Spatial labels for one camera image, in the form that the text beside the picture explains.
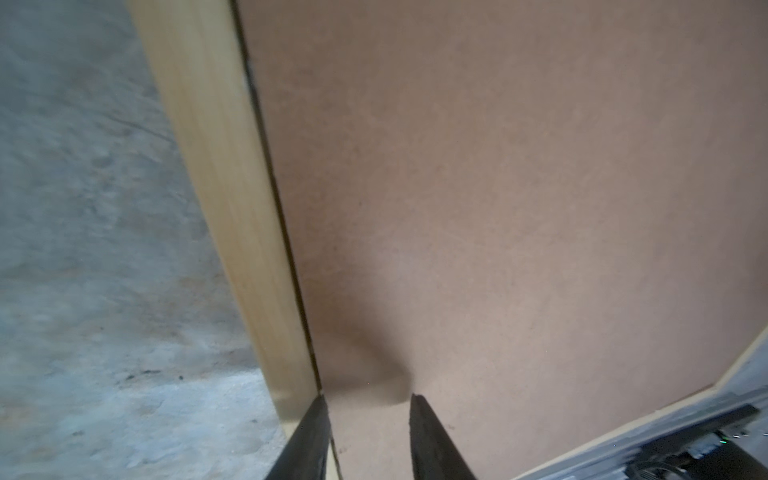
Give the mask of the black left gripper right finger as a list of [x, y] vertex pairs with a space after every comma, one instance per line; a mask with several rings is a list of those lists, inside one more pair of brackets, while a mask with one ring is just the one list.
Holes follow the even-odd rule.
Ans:
[[476, 480], [423, 395], [411, 395], [409, 437], [415, 480]]

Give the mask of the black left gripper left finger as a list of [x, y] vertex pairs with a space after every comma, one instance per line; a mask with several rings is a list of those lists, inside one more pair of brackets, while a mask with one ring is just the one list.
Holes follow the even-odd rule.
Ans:
[[327, 402], [318, 395], [299, 422], [265, 480], [326, 478], [331, 424]]

